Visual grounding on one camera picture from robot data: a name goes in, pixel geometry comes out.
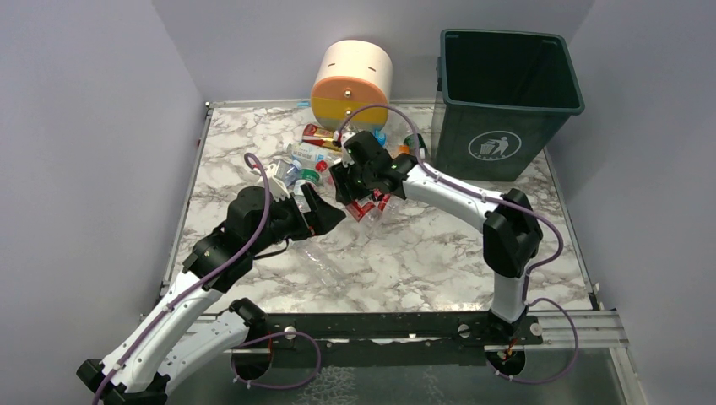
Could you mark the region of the red label small bottle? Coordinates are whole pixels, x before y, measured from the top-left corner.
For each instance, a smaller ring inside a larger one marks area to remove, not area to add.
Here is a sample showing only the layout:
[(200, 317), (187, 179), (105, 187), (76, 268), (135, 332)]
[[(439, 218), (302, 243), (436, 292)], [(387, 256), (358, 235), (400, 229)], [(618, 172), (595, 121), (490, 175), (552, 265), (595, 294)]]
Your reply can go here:
[(345, 208), (359, 224), (374, 225), (382, 218), (382, 211), (370, 199), (352, 201)]

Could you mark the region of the blue red label bottle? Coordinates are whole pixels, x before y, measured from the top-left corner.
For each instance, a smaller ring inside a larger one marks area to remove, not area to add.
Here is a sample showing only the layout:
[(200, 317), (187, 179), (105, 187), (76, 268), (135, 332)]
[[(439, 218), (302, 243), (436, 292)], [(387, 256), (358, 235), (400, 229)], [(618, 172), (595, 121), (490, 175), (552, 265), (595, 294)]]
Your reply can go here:
[(373, 191), (372, 199), (382, 216), (395, 215), (403, 202), (399, 197), (389, 193), (382, 193), (378, 189)]

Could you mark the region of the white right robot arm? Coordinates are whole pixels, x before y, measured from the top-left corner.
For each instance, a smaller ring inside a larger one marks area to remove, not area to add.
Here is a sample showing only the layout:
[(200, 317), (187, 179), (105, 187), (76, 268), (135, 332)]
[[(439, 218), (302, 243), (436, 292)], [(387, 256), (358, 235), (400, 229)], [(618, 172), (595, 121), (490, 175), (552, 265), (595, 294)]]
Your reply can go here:
[(366, 131), (344, 138), (342, 158), (330, 167), (336, 201), (348, 207), (368, 197), (389, 195), (438, 208), (482, 234), (483, 257), (494, 272), (488, 316), (495, 332), (517, 333), (527, 314), (526, 272), (543, 233), (526, 195), (471, 186), (435, 171), (412, 154), (392, 157)]

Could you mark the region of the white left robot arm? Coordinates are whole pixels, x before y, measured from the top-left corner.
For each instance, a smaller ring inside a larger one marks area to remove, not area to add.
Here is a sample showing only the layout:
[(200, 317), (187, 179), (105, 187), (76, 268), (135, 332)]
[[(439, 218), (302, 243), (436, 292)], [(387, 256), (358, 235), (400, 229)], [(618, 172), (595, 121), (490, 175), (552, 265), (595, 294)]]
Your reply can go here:
[(94, 404), (164, 404), (191, 372), (219, 352), (268, 332), (265, 313), (249, 299), (233, 301), (208, 331), (185, 343), (189, 327), (240, 278), (262, 251), (281, 241), (326, 235), (346, 217), (309, 186), (307, 210), (262, 186), (239, 191), (225, 220), (197, 242), (183, 270), (140, 326), (103, 359), (87, 359), (78, 378)]

